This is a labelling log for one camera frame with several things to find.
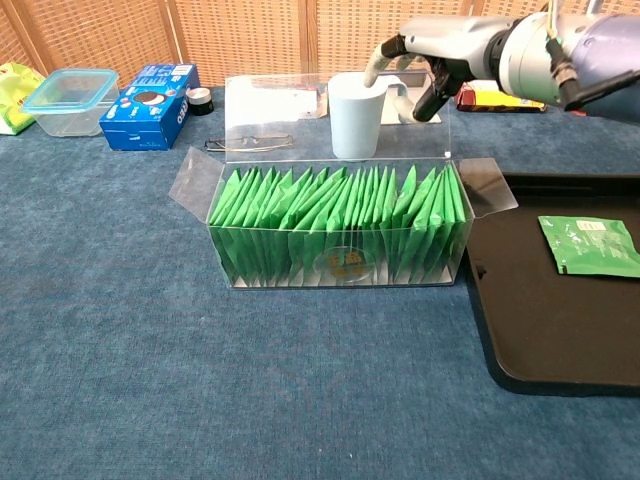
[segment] blue cardboard box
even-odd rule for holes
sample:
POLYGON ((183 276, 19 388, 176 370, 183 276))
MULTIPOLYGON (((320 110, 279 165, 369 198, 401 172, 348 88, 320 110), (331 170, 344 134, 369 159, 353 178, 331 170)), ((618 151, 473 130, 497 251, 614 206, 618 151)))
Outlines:
POLYGON ((147 65, 100 118, 113 150, 169 150, 189 116, 195 65, 147 65))

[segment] clear plastic box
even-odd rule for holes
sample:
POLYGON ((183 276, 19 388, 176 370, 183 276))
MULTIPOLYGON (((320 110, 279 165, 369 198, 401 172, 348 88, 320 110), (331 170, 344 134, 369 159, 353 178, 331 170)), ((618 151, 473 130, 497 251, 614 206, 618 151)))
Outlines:
POLYGON ((448 285, 455 281, 475 218, 518 206, 492 158, 298 160, 222 163, 193 147, 183 162, 170 196, 191 211, 209 231, 217 257, 232 288, 309 288, 448 285), (345 168, 394 169, 402 185, 412 167, 422 180, 431 169, 453 167, 464 221, 426 228, 295 230, 221 227, 211 214, 226 181, 259 167, 294 178, 311 168, 329 175, 345 168))
POLYGON ((108 69, 61 69, 27 98, 22 111, 54 137, 94 136, 100 117, 118 99, 118 74, 108 69))
MULTIPOLYGON (((419 73, 401 78, 417 99, 428 76, 412 75, 419 73)), ((317 74, 227 79, 225 138, 208 139, 206 153, 189 149, 169 195, 206 225, 232 288, 453 283, 474 219, 518 205, 495 160, 451 160, 449 105, 438 112, 437 121, 426 124, 394 121, 394 110, 385 105, 374 157, 336 159, 327 80, 317 74), (314 174, 328 169, 328 175, 339 169, 350 174, 376 167, 381 173, 386 168, 395 171, 397 193, 412 167, 418 182, 432 169, 451 167, 449 178, 457 184, 463 220, 409 228, 378 222, 351 230, 210 224, 228 179, 235 171, 242 175, 255 167, 263 174, 270 169, 281 175, 290 171, 293 178, 309 168, 314 174)), ((392 103, 394 92, 387 95, 392 103)))

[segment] eyeglasses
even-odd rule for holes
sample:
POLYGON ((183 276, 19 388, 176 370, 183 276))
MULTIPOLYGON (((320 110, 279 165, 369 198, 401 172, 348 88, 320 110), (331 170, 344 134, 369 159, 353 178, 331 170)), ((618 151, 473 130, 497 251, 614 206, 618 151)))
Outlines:
POLYGON ((204 142, 204 148, 209 152, 268 152, 277 148, 285 148, 293 145, 291 135, 262 135, 232 138, 210 138, 204 142))

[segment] wicker screen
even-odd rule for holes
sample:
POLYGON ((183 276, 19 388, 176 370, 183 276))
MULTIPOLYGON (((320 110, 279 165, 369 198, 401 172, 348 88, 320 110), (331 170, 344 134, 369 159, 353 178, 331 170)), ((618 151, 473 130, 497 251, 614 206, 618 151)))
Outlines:
POLYGON ((2 45, 0 65, 6 62, 17 62, 33 67, 29 54, 20 43, 2 7, 0 7, 0 45, 2 45))
POLYGON ((53 66, 117 71, 121 86, 147 63, 172 63, 157 0, 20 0, 53 66))
MULTIPOLYGON (((521 16, 539 11, 547 0, 485 0, 482 15, 521 16)), ((583 14, 588 0, 564 0, 562 13, 583 14)), ((602 13, 640 14, 640 2, 635 0, 605 0, 602 13)))
POLYGON ((362 69, 378 43, 416 15, 457 15, 454 0, 317 0, 318 70, 362 69))
POLYGON ((640 2, 637 0, 605 0, 602 5, 602 12, 640 15, 640 2))
POLYGON ((201 83, 224 85, 226 77, 238 74, 301 72, 298 0, 171 1, 186 58, 198 65, 201 83))

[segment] yellow object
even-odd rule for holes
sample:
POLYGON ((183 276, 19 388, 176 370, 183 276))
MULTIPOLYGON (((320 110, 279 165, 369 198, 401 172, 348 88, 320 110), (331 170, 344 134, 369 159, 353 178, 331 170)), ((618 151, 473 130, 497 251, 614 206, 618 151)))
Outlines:
POLYGON ((489 80, 465 83, 456 96, 456 107, 458 110, 471 112, 544 112, 547 108, 544 103, 507 95, 500 91, 496 82, 489 80))
POLYGON ((0 65, 0 134, 16 135, 33 123, 20 109, 44 77, 19 63, 0 65))

